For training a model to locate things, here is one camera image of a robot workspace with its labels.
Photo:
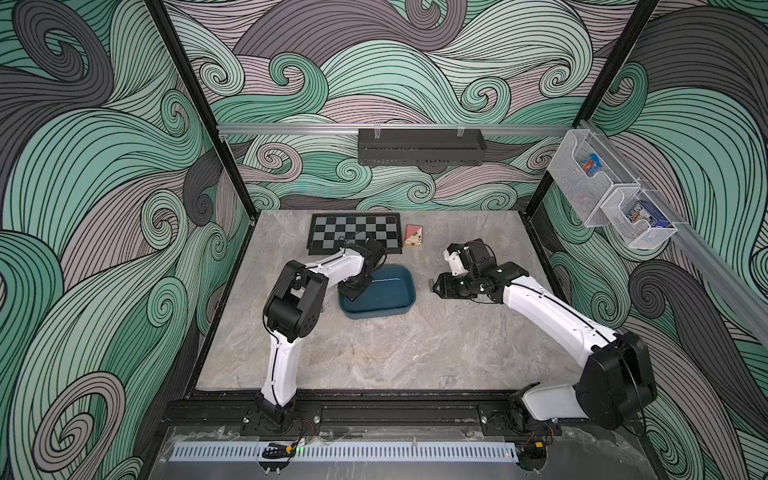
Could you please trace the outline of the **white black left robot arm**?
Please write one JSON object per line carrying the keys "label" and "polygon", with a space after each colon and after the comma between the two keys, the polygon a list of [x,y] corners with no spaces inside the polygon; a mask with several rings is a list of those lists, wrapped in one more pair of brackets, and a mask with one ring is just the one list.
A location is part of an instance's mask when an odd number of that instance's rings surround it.
{"label": "white black left robot arm", "polygon": [[328,289],[337,286],[348,299],[359,298],[386,256],[383,244],[367,239],[361,245],[347,241],[336,253],[315,262],[285,264],[267,296],[262,318],[270,353],[257,405],[271,423],[285,423],[294,408],[303,341],[318,323]]}

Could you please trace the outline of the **teal plastic storage box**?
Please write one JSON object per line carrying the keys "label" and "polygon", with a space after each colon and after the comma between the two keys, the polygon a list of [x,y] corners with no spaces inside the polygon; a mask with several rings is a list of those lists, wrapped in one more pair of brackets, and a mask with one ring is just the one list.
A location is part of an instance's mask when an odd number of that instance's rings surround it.
{"label": "teal plastic storage box", "polygon": [[353,320],[383,318],[408,313],[417,295],[411,272],[402,265],[385,265],[355,300],[339,294],[339,306]]}

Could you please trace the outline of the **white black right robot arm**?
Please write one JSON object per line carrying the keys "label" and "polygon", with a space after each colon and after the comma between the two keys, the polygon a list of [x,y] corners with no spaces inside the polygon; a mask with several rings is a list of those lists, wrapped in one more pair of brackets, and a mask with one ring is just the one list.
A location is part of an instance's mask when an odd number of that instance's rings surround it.
{"label": "white black right robot arm", "polygon": [[536,421],[588,420],[614,430],[641,414],[658,396],[650,352],[636,334],[618,333],[557,298],[513,262],[440,274],[431,284],[442,299],[480,296],[525,316],[555,340],[582,368],[573,385],[535,386],[521,403]]}

